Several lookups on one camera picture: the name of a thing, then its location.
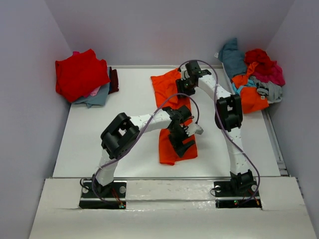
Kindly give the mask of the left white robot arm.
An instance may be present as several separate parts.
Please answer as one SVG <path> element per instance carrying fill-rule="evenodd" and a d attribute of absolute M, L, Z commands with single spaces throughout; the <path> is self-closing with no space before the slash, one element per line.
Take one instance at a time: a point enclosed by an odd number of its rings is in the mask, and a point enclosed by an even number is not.
<path fill-rule="evenodd" d="M 203 133 L 202 127 L 192 122 L 192 119 L 187 106 L 179 109 L 164 107 L 153 114 L 134 117 L 118 114 L 101 134 L 102 156 L 99 169 L 92 177 L 92 191 L 100 197 L 109 194 L 118 161 L 131 151 L 146 132 L 166 131 L 161 146 L 183 157 L 195 145 L 194 135 Z"/>

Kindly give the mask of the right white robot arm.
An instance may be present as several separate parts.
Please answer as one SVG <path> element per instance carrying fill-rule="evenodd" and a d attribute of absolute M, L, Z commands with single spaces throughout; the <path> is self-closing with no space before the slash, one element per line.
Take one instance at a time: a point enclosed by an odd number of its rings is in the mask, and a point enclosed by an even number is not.
<path fill-rule="evenodd" d="M 203 90 L 214 103 L 215 123 L 225 138 L 230 158 L 230 180 L 223 183 L 220 192 L 244 195 L 255 181 L 241 140 L 243 121 L 241 98 L 219 84 L 214 69 L 212 71 L 201 69 L 197 60 L 189 60 L 182 65 L 185 66 L 185 70 L 178 68 L 181 78 L 176 80 L 177 92 L 180 96 L 191 96 L 195 94 L 196 88 Z"/>

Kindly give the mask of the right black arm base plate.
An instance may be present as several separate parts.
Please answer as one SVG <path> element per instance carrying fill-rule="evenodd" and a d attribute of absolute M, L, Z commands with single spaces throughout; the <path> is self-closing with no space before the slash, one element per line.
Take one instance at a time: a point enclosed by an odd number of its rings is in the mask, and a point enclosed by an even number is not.
<path fill-rule="evenodd" d="M 257 183 L 247 189 L 234 191 L 229 181 L 215 181 L 210 194 L 215 198 L 217 209 L 262 208 L 259 192 L 255 193 Z"/>

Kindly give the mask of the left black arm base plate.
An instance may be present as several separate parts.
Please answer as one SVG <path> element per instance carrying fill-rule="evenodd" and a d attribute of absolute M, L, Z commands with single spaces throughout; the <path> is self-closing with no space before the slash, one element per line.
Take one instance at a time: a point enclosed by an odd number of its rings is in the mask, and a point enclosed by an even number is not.
<path fill-rule="evenodd" d="M 124 210 L 126 209 L 126 181 L 114 181 L 110 185 L 102 188 L 96 187 L 96 192 L 102 198 L 97 197 L 92 190 L 92 180 L 82 179 L 82 187 L 79 200 L 81 209 L 106 209 L 106 210 Z"/>

